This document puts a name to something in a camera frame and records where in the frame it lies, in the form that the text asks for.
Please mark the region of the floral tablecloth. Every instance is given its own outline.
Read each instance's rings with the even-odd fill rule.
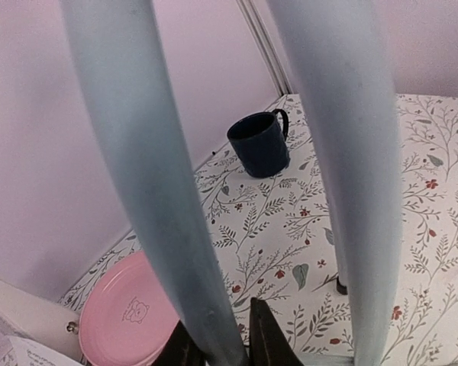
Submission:
[[[335,291],[331,225],[298,95],[289,113],[290,166],[252,179],[230,146],[195,173],[208,229],[241,336],[249,299],[268,300],[297,352],[351,355],[347,298]],[[398,95],[405,235],[384,365],[458,361],[458,99]],[[106,253],[62,299],[80,310],[96,281],[139,250],[135,233]]]

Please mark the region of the mug handle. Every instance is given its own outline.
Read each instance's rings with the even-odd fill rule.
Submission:
[[[285,112],[283,109],[275,109],[272,113],[277,115],[280,113],[282,115],[283,119],[283,139],[286,141],[287,137],[289,136],[289,116],[287,115],[287,112]]]

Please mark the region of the mug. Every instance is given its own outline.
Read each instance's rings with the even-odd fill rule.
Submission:
[[[277,114],[282,115],[283,131]],[[289,116],[283,109],[260,112],[236,122],[227,138],[246,172],[254,178],[268,178],[289,166]]]

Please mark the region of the wall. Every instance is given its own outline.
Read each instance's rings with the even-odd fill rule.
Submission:
[[[254,1],[282,62],[289,69],[266,0]],[[397,92],[458,97],[458,0],[374,0],[374,3]]]
[[[276,92],[233,1],[156,5],[198,165],[236,119]],[[128,227],[89,126],[58,3],[0,2],[0,278],[57,299]],[[0,355],[6,348],[0,336]]]

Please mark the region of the pink plastic plate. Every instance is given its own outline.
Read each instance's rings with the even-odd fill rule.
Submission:
[[[122,259],[95,285],[80,316],[79,343],[94,366],[156,360],[178,316],[142,252]]]

